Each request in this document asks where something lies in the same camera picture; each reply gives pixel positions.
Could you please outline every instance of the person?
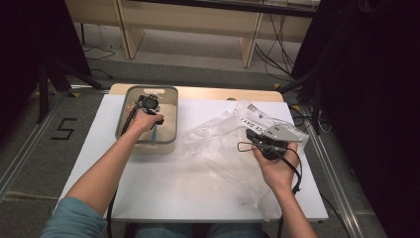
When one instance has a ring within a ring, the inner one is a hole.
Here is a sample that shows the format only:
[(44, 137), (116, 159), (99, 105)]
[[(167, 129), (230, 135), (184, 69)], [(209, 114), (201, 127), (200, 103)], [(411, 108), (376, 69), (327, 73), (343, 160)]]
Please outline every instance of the person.
[[(54, 214), (42, 231), (49, 237), (101, 237), (107, 222), (103, 215), (118, 187), (125, 165), (140, 136), (149, 131), (163, 116), (148, 115), (139, 110), (127, 132), (71, 187), (58, 203)], [(297, 150), (296, 143), (288, 147)], [(272, 189), (292, 237), (316, 237), (292, 191), (293, 171), (281, 160), (268, 161), (253, 147), (254, 156), (262, 169), (264, 181)], [(298, 165), (296, 155), (287, 151), (284, 156)], [(213, 237), (263, 237), (260, 224), (214, 224)], [(190, 224), (149, 224), (141, 226), (136, 237), (191, 237)]]

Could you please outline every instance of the gray carpet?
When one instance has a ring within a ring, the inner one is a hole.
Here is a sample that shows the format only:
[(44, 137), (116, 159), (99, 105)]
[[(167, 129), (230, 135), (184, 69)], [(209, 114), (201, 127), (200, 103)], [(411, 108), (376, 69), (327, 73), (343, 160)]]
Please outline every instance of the gray carpet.
[[(108, 78), (103, 73), (94, 71), (94, 76), (105, 85), (126, 82), (273, 90), (274, 84), (279, 83), (278, 79), (265, 73), (256, 72), (106, 60), (91, 60), (89, 63), (91, 68), (103, 69), (114, 76), (114, 78)], [(283, 95), (284, 100), (289, 103), (295, 103), (295, 96), (295, 92)], [(102, 95), (100, 94), (81, 94), (77, 98), (67, 97), (60, 104), (39, 145), (11, 188), (13, 191), (24, 192), (27, 196), (24, 198), (8, 196), (0, 203), (0, 237), (39, 236), (56, 204), (54, 199), (61, 194), (77, 159), (101, 99)], [(38, 116), (37, 110), (38, 97), (33, 96), (18, 117), (14, 127), (11, 127), (9, 140), (1, 145), (0, 173), (4, 173), (20, 146), (29, 136)], [(76, 121), (66, 121), (64, 124), (68, 128), (73, 128), (74, 131), (68, 140), (52, 140), (52, 137), (66, 136), (67, 133), (64, 135), (56, 130), (63, 118), (76, 119)], [(340, 175), (348, 199), (358, 215), (365, 236), (386, 237), (371, 211), (357, 177), (349, 172), (349, 163), (334, 136), (334, 130), (330, 134), (322, 134), (322, 139), (333, 160), (332, 163), (337, 174)], [(313, 145), (309, 143), (305, 150), (319, 190), (336, 206)], [(33, 198), (30, 197), (31, 194), (43, 195), (47, 198)], [(331, 212), (330, 219), (312, 225), (319, 237), (346, 237), (343, 226), (333, 212)], [(124, 224), (114, 224), (114, 226), (115, 237), (122, 237)], [(276, 222), (264, 223), (263, 227), (270, 237), (275, 237)], [(287, 231), (283, 233), (283, 237), (288, 237)]]

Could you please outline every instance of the hand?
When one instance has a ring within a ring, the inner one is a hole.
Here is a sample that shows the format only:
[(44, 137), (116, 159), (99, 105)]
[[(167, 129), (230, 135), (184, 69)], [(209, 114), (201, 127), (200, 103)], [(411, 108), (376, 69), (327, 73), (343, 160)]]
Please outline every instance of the hand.
[[(131, 110), (134, 108), (135, 104), (132, 103), (130, 107), (127, 108), (127, 113), (130, 114)], [(129, 130), (135, 130), (137, 132), (145, 133), (154, 126), (154, 124), (157, 121), (160, 121), (163, 119), (163, 115), (149, 115), (146, 112), (144, 112), (142, 109), (139, 108), (137, 110), (137, 115), (130, 123), (130, 126), (128, 128)]]
[[(297, 143), (289, 143), (287, 148), (297, 152)], [(263, 157), (260, 149), (255, 146), (253, 146), (253, 152), (254, 157), (260, 164), (266, 184), (272, 190), (277, 190), (278, 192), (291, 192), (294, 171), (283, 160), (267, 160)], [(295, 167), (299, 165), (299, 160), (292, 151), (287, 150), (283, 156)]]

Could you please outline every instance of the forearm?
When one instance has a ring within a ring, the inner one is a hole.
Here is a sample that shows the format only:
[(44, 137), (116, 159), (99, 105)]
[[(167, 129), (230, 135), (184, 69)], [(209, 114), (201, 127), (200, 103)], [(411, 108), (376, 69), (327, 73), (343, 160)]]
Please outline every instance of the forearm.
[(317, 237), (294, 194), (291, 191), (279, 192), (276, 189), (273, 191), (291, 237)]
[(70, 189), (66, 196), (76, 197), (99, 214), (104, 214), (120, 181), (135, 143), (142, 134), (129, 130)]

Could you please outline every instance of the person's right arm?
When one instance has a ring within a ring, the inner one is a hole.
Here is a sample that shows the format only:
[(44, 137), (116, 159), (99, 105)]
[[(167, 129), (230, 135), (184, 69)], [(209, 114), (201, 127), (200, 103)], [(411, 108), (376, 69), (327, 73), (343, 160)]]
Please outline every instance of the person's right arm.
[[(297, 152), (296, 143), (290, 143), (288, 148)], [(291, 190), (294, 171), (282, 160), (267, 160), (257, 147), (253, 147), (253, 152), (262, 169), (263, 179), (280, 204), (284, 224), (290, 236), (317, 237)], [(292, 151), (287, 150), (284, 157), (295, 167), (298, 166), (299, 160)]]

